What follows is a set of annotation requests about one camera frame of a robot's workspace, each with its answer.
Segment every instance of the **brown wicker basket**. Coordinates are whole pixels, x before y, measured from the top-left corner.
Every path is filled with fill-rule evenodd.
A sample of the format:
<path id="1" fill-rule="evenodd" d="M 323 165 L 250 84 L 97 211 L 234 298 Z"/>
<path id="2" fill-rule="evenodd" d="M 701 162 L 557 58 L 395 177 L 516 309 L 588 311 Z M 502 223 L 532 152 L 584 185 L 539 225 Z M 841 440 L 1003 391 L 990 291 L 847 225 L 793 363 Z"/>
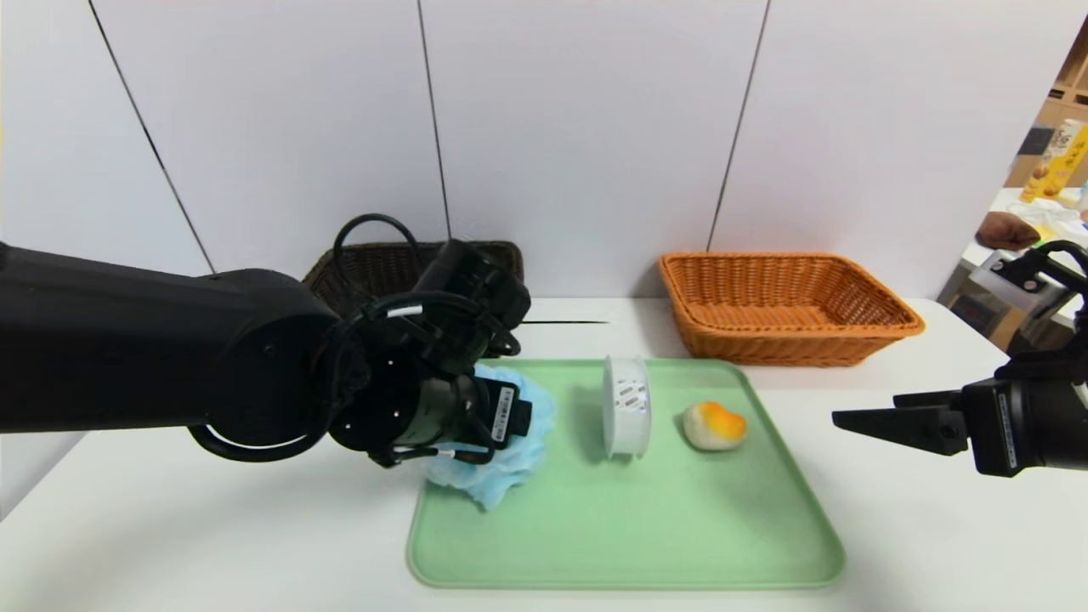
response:
<path id="1" fill-rule="evenodd" d="M 445 243 L 419 243 L 420 256 L 422 256 L 423 261 L 434 260 L 443 244 Z M 518 245 L 503 241 L 469 244 L 512 272 L 519 281 L 524 281 L 524 266 Z M 422 273 L 408 243 L 370 243 L 345 246 L 344 268 L 348 276 L 361 286 L 361 291 L 355 292 L 355 295 L 359 297 L 353 298 L 353 294 L 347 291 L 344 281 L 333 269 L 332 260 L 332 250 L 322 255 L 321 259 L 302 279 L 302 284 L 342 317 L 355 310 L 362 296 L 381 297 L 411 291 Z"/>
<path id="2" fill-rule="evenodd" d="M 659 265 L 696 357 L 851 366 L 925 329 L 891 290 L 834 255 L 673 253 Z"/>

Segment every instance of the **tape roll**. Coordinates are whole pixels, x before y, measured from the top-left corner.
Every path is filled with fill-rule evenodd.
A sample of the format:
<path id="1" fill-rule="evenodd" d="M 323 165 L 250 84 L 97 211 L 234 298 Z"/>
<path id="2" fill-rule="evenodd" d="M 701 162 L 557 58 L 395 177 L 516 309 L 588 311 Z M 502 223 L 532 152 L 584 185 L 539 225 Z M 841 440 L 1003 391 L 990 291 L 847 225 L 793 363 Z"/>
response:
<path id="1" fill-rule="evenodd" d="M 605 359 L 605 453 L 642 457 L 650 448 L 650 378 L 639 358 Z"/>

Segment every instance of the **blue cloth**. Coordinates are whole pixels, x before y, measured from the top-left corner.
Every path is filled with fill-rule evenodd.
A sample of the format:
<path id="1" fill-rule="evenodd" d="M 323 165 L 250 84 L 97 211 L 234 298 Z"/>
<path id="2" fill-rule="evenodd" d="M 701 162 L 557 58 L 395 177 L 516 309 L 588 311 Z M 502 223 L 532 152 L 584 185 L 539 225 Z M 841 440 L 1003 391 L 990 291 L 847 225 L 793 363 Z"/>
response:
<path id="1" fill-rule="evenodd" d="M 551 393 L 516 370 L 477 366 L 475 374 L 518 385 L 519 397 L 533 404 L 529 434 L 515 436 L 510 445 L 496 451 L 486 465 L 473 465 L 446 456 L 434 457 L 426 468 L 426 477 L 435 485 L 461 489 L 484 510 L 492 511 L 510 487 L 524 482 L 544 461 L 544 437 L 555 428 L 556 406 Z"/>

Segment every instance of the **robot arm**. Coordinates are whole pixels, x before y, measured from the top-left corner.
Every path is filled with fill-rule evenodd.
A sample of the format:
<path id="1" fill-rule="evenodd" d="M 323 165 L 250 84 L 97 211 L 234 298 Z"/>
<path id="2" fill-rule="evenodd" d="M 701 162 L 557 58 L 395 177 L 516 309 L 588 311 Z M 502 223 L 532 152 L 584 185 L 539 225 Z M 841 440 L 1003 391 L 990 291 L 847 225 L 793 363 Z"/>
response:
<path id="1" fill-rule="evenodd" d="M 991 270 L 1027 292 L 1043 286 L 1039 274 L 1047 274 L 1088 298 L 1085 277 L 1050 259 L 1059 250 L 1088 270 L 1088 252 L 1067 241 Z M 975 467 L 991 476 L 1012 477 L 1034 466 L 1088 469 L 1086 313 L 1088 305 L 1077 313 L 1065 346 L 1021 353 L 993 378 L 960 391 L 897 395 L 894 408 L 836 412 L 832 420 L 842 429 L 942 455 L 966 451 L 969 439 Z"/>
<path id="2" fill-rule="evenodd" d="M 382 219 L 346 230 L 366 220 Z M 490 434 L 498 412 L 524 434 L 531 406 L 498 406 L 509 385 L 472 366 L 517 353 L 528 308 L 517 279 L 458 241 L 412 292 L 343 320 L 270 270 L 188 278 L 0 244 L 0 433 L 182 426 L 263 462 L 329 432 L 386 466 L 446 441 L 485 463 L 508 443 Z"/>

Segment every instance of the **white table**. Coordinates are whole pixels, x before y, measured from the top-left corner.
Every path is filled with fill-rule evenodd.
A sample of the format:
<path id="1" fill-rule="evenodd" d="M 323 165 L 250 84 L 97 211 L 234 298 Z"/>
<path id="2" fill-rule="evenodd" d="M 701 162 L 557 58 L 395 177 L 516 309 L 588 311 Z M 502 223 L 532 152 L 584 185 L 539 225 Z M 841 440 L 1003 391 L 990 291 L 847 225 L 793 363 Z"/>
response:
<path id="1" fill-rule="evenodd" d="M 172 429 L 88 434 L 0 523 L 0 610 L 1084 610 L 1088 475 L 984 477 L 969 454 L 831 425 L 832 409 L 960 387 L 1004 362 L 948 310 L 912 305 L 927 332 L 857 367 L 745 368 L 846 548 L 832 587 L 434 590 L 405 563 L 419 464 L 382 470 L 325 440 L 287 462 L 244 465 Z M 663 301 L 540 299 L 529 319 L 609 323 L 526 326 L 527 357 L 684 355 Z"/>
<path id="2" fill-rule="evenodd" d="M 998 197 L 993 199 L 993 204 L 990 205 L 991 212 L 1007 212 L 1009 206 L 1012 204 L 1018 204 L 1021 188 L 1002 188 L 998 192 Z M 1076 199 L 1079 196 L 1079 189 L 1067 188 L 1062 191 L 1062 195 L 1068 198 Z M 992 248 L 985 247 L 972 237 L 967 243 L 967 247 L 963 249 L 963 254 L 960 256 L 960 265 L 967 268 L 968 270 L 974 270 L 982 265 L 986 259 L 993 254 Z M 1056 253 L 1052 256 L 1060 264 L 1072 268 L 1073 270 L 1079 270 L 1077 262 L 1064 253 Z M 1063 325 L 1070 329 L 1073 328 L 1073 317 L 1077 314 L 1077 310 L 1084 305 L 1084 298 L 1079 295 L 1074 295 L 1072 299 L 1062 306 L 1058 313 L 1054 314 L 1053 320 L 1060 325 Z"/>

